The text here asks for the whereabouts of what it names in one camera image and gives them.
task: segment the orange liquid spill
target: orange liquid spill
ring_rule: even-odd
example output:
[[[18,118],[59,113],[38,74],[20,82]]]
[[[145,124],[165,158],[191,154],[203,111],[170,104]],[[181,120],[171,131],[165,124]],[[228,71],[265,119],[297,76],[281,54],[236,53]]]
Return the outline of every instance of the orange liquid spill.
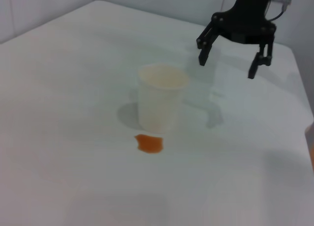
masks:
[[[146,153],[159,153],[163,150],[162,138],[139,134],[135,136],[138,149]]]

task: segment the paper cup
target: paper cup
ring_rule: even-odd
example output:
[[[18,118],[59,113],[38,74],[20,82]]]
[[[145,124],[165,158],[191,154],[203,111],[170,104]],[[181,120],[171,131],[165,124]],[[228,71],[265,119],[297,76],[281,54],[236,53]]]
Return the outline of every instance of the paper cup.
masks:
[[[144,130],[165,133],[175,122],[183,89],[189,78],[167,64],[152,64],[138,70],[138,117]]]

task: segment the white paper cup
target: white paper cup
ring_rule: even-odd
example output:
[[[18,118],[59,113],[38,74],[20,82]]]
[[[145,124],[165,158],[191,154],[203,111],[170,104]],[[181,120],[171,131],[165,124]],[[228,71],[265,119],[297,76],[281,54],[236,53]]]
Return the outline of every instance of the white paper cup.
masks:
[[[167,64],[143,66],[138,70],[138,78],[139,124],[146,131],[165,133],[176,119],[189,78]]]

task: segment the white tabletop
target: white tabletop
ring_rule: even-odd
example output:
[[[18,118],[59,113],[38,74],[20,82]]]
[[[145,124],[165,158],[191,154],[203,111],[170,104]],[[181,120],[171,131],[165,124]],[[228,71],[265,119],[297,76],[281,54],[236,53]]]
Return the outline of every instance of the white tabletop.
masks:
[[[313,122],[292,51],[247,79],[257,52],[204,27],[96,1],[0,46],[2,226],[310,226]],[[191,85],[164,150],[137,149],[136,70]]]

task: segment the cable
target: cable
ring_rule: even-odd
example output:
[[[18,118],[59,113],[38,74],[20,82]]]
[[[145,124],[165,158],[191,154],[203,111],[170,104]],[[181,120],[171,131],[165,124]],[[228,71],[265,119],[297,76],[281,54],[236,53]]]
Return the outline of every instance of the cable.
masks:
[[[281,11],[281,13],[277,17],[275,17],[273,19],[269,19],[268,21],[275,21],[275,20],[279,19],[283,14],[284,14],[284,11]]]

